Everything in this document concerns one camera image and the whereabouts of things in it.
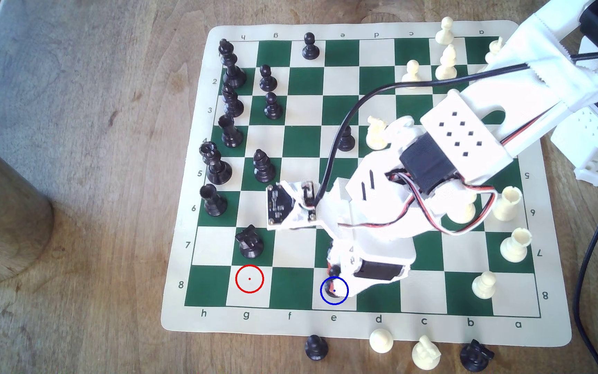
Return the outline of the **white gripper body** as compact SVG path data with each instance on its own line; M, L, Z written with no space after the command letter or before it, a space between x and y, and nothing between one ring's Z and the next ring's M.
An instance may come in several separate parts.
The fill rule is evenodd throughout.
M332 239L344 246L342 267L328 268L329 277L343 279L344 262L383 262L409 267L416 259L411 238L401 237L401 219L409 218L406 206L409 193L398 184L372 188L360 184L348 192L349 179L336 179L320 201L317 224Z

